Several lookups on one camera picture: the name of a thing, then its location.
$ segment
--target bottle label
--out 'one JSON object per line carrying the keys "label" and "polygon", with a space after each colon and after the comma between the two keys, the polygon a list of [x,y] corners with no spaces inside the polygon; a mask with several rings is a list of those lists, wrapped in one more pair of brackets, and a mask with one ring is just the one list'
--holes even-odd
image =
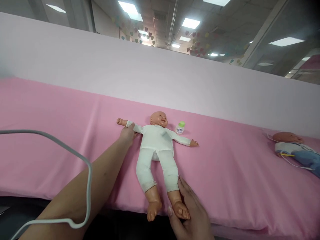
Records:
{"label": "bottle label", "polygon": [[177,128],[177,133],[178,134],[181,134],[183,132],[183,129],[182,128]]}

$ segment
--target doll head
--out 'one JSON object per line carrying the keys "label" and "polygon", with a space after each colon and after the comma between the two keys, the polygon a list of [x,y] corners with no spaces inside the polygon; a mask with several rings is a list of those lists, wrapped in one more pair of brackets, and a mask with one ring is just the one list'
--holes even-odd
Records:
{"label": "doll head", "polygon": [[168,125],[167,115],[164,112],[153,113],[150,117],[150,124],[166,127]]}
{"label": "doll head", "polygon": [[272,136],[272,139],[277,142],[297,142],[304,143],[303,139],[294,133],[290,132],[279,132]]}

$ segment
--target pink sheet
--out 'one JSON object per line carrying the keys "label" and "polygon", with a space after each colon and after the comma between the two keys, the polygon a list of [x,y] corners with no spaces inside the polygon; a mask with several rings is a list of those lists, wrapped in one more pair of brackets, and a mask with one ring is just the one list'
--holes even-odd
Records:
{"label": "pink sheet", "polygon": [[[200,144],[174,143],[175,159],[212,223],[277,239],[320,234],[320,179],[275,156],[274,143],[257,127],[29,80],[0,80],[0,129],[48,132],[90,161],[119,136],[118,117],[146,125],[158,110],[167,114],[169,129],[185,121],[183,135]],[[146,212],[135,174],[140,141],[121,168],[108,201],[112,208]],[[320,140],[305,141],[320,151]],[[0,196],[52,199],[84,168],[80,159],[42,136],[0,135]],[[160,164],[154,162],[152,171],[164,202],[161,214],[166,214]],[[225,237],[236,238],[232,232]]]}

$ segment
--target small bottle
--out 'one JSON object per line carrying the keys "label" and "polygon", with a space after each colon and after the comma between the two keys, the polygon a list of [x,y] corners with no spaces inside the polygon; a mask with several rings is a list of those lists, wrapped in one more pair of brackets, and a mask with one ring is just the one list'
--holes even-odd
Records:
{"label": "small bottle", "polygon": [[176,134],[182,134],[184,131],[184,126],[186,125],[186,123],[184,121],[179,122],[179,124],[176,126],[176,128],[174,129]]}

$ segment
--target hand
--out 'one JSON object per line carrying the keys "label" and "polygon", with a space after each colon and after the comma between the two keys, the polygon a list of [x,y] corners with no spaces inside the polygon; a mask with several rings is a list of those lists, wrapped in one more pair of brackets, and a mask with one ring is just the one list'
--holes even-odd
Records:
{"label": "hand", "polygon": [[133,140],[138,135],[138,133],[133,131],[133,128],[134,128],[134,123],[132,123],[129,127],[124,127],[121,130],[120,137],[119,137],[120,140],[128,141],[130,146],[132,145]]}
{"label": "hand", "polygon": [[189,147],[199,147],[199,143],[195,140],[191,140]]}
{"label": "hand", "polygon": [[118,125],[122,125],[122,121],[123,121],[122,118],[118,118],[118,119],[117,119],[117,124],[118,124]]}
{"label": "hand", "polygon": [[170,224],[177,240],[214,240],[208,214],[197,195],[182,177],[179,177],[178,186],[190,213],[190,220],[182,224],[172,208],[168,208]]}

